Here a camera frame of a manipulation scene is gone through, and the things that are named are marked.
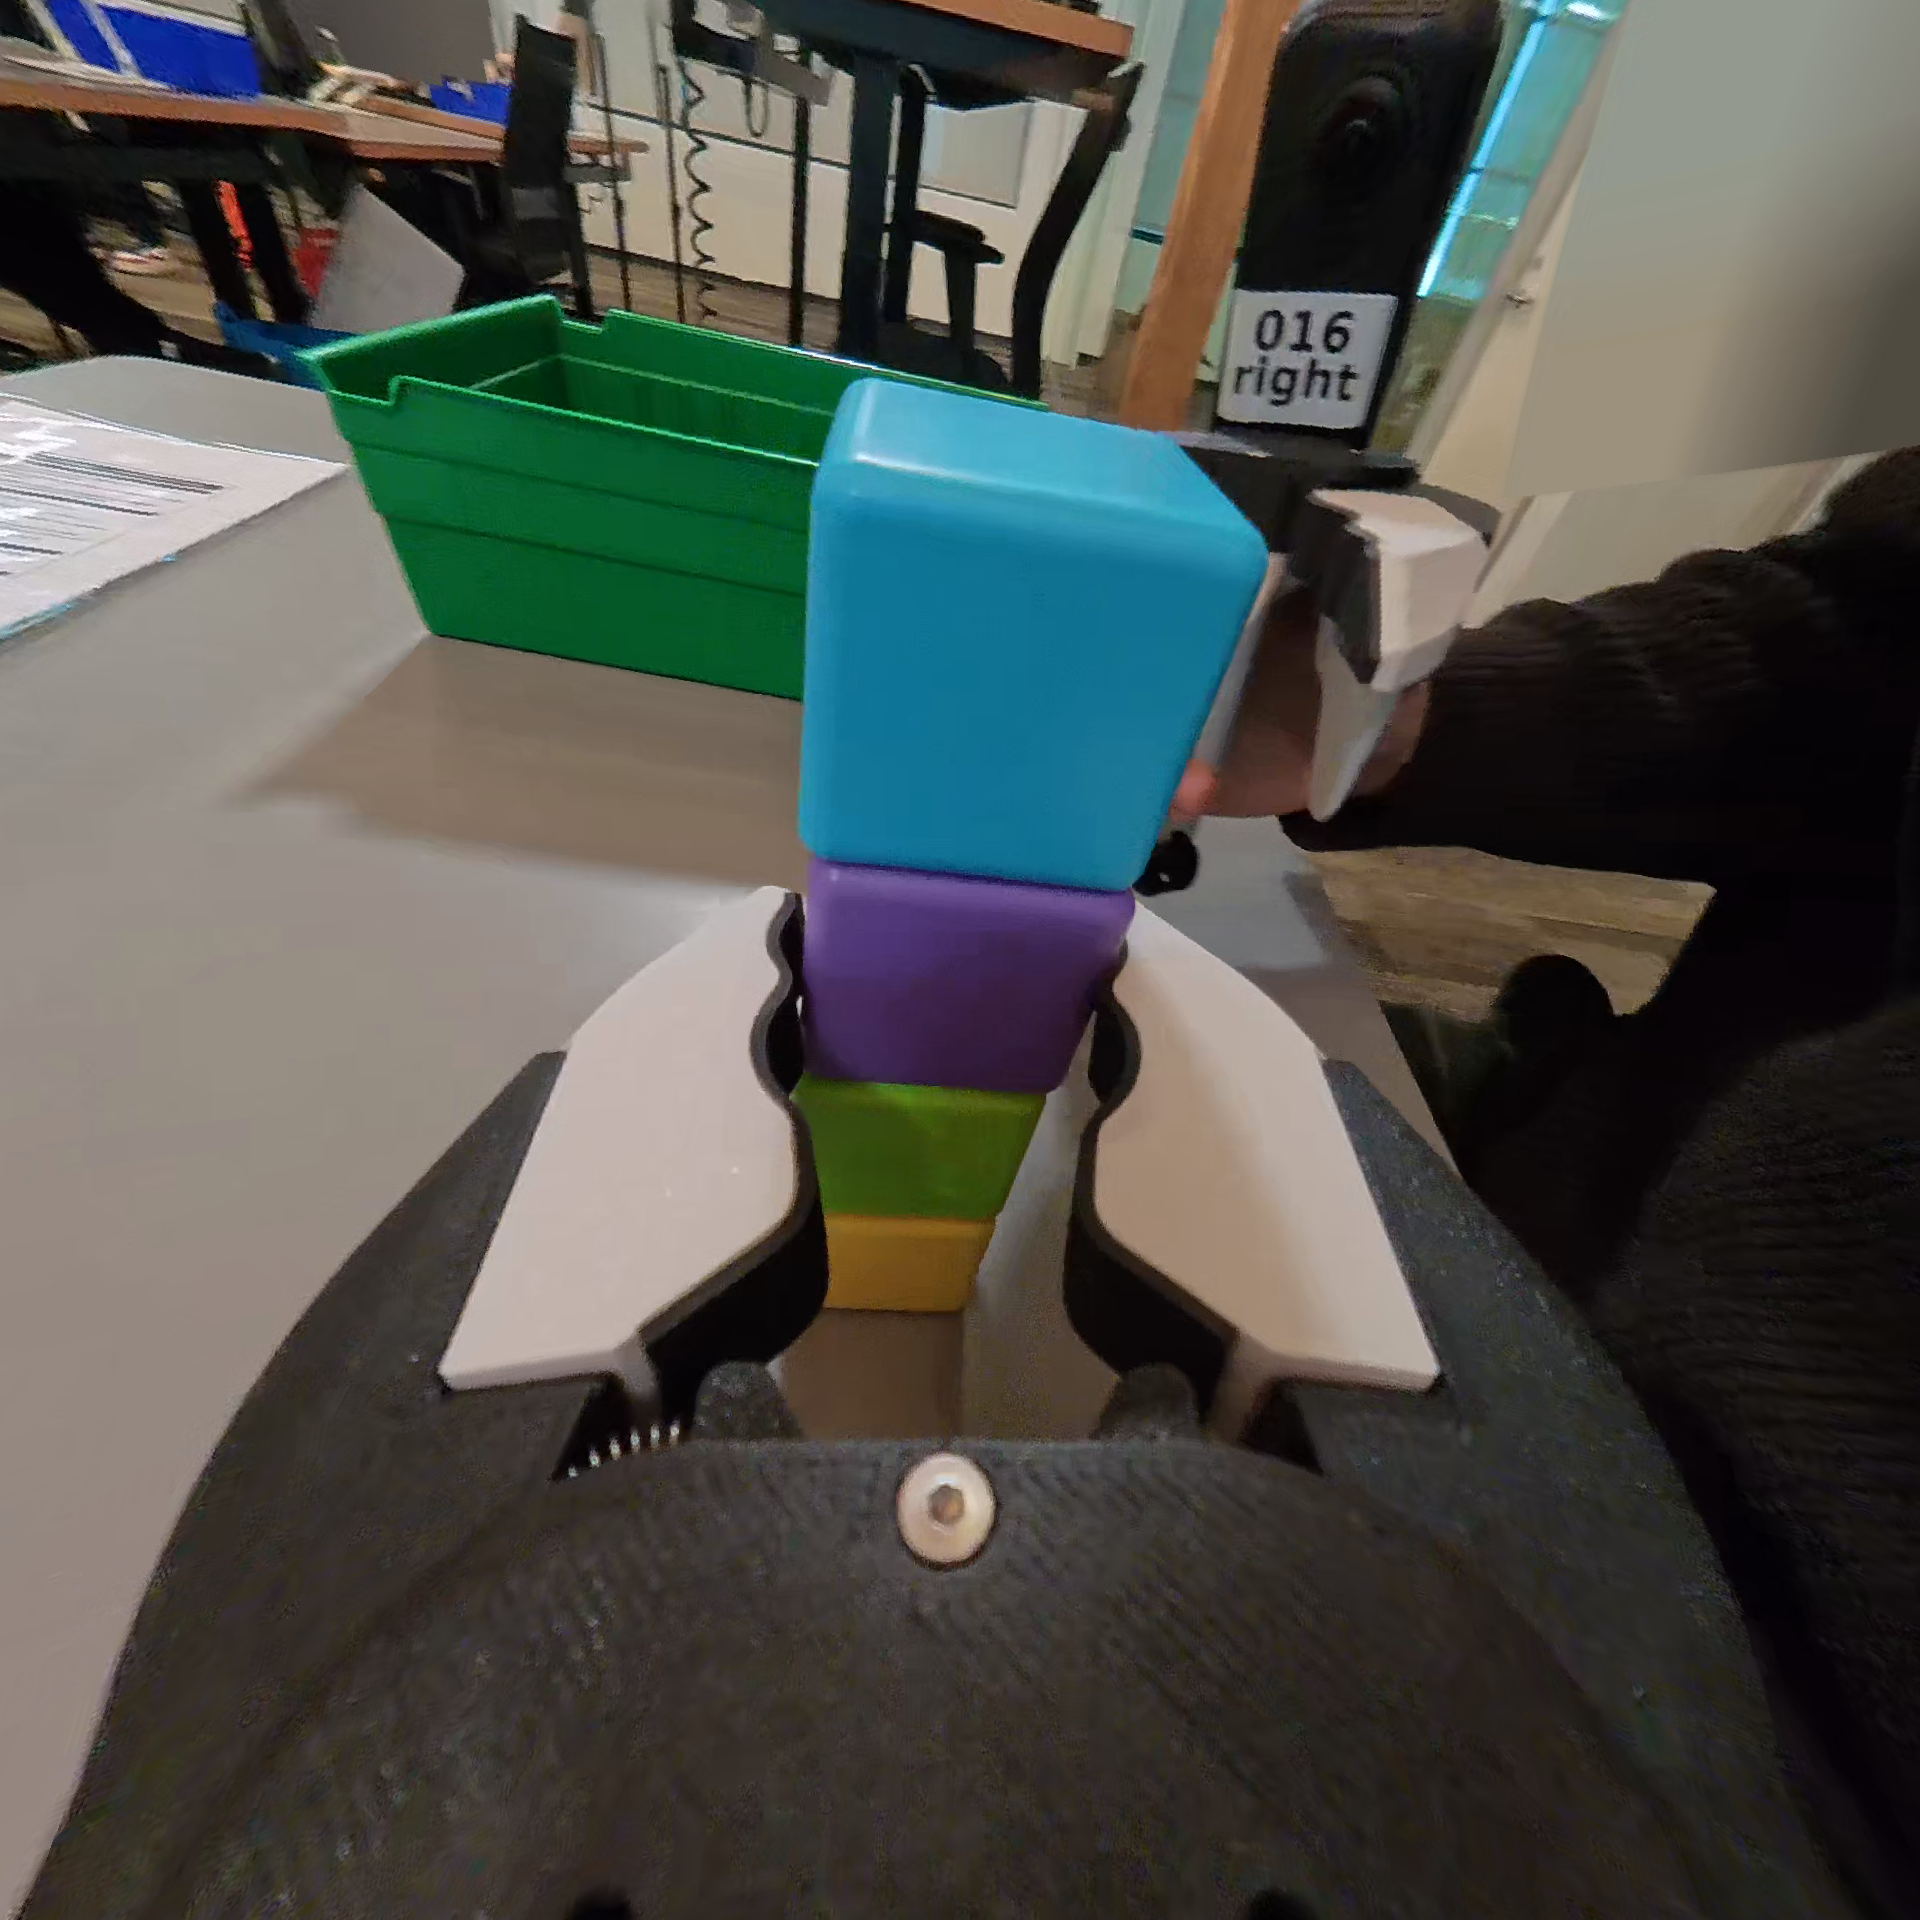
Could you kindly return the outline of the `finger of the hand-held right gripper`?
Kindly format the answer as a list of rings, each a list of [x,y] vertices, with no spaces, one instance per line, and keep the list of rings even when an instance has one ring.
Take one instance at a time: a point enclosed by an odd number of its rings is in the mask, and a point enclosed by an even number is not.
[[[1421,487],[1321,487],[1297,507],[1297,586],[1369,691],[1401,692],[1437,667],[1486,561],[1477,522]]]

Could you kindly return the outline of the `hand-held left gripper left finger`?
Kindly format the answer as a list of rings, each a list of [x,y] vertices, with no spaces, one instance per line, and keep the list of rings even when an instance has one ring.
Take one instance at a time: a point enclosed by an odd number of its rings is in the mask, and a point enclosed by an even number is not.
[[[800,899],[717,907],[572,1036],[439,1360],[449,1391],[615,1382],[683,1422],[824,1306],[824,1209],[785,1083]]]

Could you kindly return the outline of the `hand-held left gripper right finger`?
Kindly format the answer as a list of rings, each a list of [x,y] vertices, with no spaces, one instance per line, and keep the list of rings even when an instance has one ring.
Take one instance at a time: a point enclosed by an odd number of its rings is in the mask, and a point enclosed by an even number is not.
[[[1071,1331],[1117,1376],[1177,1372],[1227,1440],[1284,1386],[1436,1387],[1323,1052],[1151,907],[1127,934],[1095,1007],[1063,1263]]]

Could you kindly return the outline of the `lime green cube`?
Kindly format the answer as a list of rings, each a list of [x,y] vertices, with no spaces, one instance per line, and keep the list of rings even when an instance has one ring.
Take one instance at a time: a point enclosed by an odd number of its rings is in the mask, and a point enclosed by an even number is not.
[[[804,1073],[822,1209],[849,1216],[995,1218],[1047,1096],[830,1079]]]

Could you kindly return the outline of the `yellow cube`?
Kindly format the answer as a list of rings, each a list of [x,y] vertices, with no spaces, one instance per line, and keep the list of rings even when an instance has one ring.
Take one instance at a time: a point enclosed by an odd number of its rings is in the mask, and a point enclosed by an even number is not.
[[[830,1313],[965,1313],[997,1218],[828,1212]]]

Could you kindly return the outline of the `purple cube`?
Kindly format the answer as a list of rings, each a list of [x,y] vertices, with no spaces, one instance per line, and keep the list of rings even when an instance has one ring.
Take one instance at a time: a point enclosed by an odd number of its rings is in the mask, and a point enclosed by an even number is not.
[[[853,1083],[1047,1096],[1136,913],[1129,891],[807,862],[804,1065]]]

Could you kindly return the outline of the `blue cube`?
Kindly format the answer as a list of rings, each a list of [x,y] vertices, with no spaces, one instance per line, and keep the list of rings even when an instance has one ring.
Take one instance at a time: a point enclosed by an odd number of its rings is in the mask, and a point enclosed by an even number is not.
[[[1133,888],[1265,564],[1173,439],[861,378],[808,495],[804,850]]]

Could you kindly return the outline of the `green plastic bin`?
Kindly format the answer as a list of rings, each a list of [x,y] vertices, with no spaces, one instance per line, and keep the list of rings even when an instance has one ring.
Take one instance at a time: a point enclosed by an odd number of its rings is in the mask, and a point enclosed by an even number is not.
[[[836,403],[865,378],[953,392],[550,295],[305,364],[430,633],[783,702]]]

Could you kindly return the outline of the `person's right forearm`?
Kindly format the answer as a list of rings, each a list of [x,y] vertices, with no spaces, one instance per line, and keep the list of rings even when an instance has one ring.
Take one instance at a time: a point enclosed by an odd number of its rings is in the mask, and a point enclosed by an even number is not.
[[[1487,857],[1729,891],[1915,873],[1918,452],[1817,524],[1654,582],[1504,609],[1425,687],[1403,767],[1304,849]]]

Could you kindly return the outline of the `person's right hand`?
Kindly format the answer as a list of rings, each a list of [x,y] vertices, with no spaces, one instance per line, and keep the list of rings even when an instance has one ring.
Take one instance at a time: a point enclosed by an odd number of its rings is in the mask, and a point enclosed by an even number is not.
[[[1308,814],[1321,720],[1319,624],[1308,592],[1284,592],[1269,609],[1225,729],[1195,744],[1173,790],[1165,828]]]

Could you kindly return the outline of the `black office chair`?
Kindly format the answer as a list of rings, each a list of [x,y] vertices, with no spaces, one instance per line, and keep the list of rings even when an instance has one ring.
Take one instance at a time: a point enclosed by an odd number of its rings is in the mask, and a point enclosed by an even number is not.
[[[1005,364],[977,340],[975,330],[977,276],[1003,265],[1003,254],[981,230],[926,211],[915,196],[896,211],[883,272],[878,368],[1005,398],[1041,398],[1041,324],[1051,283],[1109,163],[1129,137],[1143,75],[1140,65],[1120,66],[1084,96],[1081,128],[1016,265]],[[909,267],[921,250],[944,267],[947,327],[939,332],[905,315]]]
[[[517,17],[512,84],[497,160],[500,244],[525,286],[564,281],[575,320],[597,320],[572,152],[579,42]]]

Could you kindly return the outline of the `laminated paper sheet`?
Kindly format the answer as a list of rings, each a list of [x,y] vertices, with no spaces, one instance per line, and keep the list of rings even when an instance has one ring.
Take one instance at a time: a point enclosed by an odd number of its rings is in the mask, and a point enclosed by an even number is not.
[[[341,476],[297,452],[175,439],[3,400],[3,639]]]

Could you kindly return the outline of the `grey panel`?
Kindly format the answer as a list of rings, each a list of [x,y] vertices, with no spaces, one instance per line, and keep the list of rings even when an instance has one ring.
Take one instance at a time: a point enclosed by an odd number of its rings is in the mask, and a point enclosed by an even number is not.
[[[324,335],[376,335],[447,319],[463,267],[393,206],[357,183],[305,324]]]

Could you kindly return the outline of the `wooden post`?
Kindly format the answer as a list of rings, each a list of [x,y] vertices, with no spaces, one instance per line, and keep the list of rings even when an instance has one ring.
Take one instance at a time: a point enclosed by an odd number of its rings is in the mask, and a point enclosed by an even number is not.
[[[1184,427],[1253,196],[1263,107],[1296,2],[1227,2],[1214,36],[1117,420]]]

